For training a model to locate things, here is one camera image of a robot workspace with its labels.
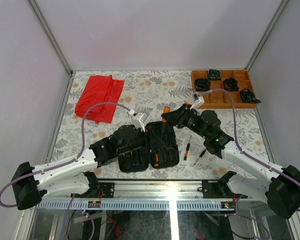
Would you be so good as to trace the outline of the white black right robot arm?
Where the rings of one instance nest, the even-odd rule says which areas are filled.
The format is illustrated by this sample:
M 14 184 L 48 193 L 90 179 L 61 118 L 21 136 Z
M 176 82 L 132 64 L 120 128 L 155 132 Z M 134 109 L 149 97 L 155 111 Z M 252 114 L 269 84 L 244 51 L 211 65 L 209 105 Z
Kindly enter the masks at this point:
M 266 203 L 283 219 L 289 219 L 300 208 L 300 171 L 289 165 L 283 167 L 243 150 L 237 141 L 221 130 L 221 121 L 213 110 L 198 113 L 184 103 L 174 111 L 162 113 L 168 124 L 187 127 L 204 139 L 206 150 L 220 159 L 231 162 L 254 178 L 228 173 L 218 184 L 223 197 L 241 194 Z

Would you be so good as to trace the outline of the black plastic tool case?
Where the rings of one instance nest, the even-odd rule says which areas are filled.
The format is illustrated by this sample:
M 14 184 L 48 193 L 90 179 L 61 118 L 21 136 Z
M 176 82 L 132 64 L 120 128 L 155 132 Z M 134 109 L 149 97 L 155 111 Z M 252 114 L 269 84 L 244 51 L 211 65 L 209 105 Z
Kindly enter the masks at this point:
M 174 167 L 180 156 L 174 127 L 162 122 L 150 122 L 145 127 L 145 146 L 118 157 L 119 169 L 124 173 Z

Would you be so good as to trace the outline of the large black handled screwdriver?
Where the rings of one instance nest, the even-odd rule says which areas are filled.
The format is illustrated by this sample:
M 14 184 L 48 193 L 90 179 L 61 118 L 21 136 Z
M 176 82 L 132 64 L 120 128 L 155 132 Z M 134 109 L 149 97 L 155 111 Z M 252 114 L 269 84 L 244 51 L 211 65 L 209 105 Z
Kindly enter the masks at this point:
M 159 164 L 159 156 L 157 154 L 155 154 L 154 156 L 155 156 L 154 167 L 157 168 L 157 167 L 160 166 L 160 164 Z

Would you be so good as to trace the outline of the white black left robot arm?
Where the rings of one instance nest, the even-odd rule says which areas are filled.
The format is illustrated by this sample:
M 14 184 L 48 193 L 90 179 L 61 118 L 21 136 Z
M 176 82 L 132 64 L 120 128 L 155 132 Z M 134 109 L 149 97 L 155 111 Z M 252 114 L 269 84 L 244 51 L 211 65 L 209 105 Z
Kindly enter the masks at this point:
M 137 157 L 147 162 L 153 153 L 164 146 L 161 123 L 149 123 L 144 129 L 124 125 L 78 155 L 35 166 L 24 162 L 11 179 L 16 207 L 18 210 L 27 210 L 52 196 L 95 197 L 100 186 L 91 170 L 123 157 Z

